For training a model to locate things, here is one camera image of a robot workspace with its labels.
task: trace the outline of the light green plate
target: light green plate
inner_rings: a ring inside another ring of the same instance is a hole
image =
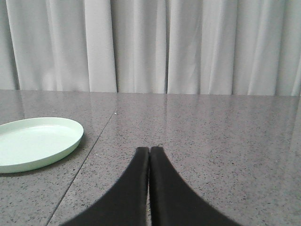
[[[32,118],[0,126],[0,173],[16,173],[50,165],[69,155],[84,133],[76,121]]]

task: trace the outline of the curtain fold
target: curtain fold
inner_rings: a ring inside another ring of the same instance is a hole
[[[301,0],[0,1],[0,89],[291,95]]]

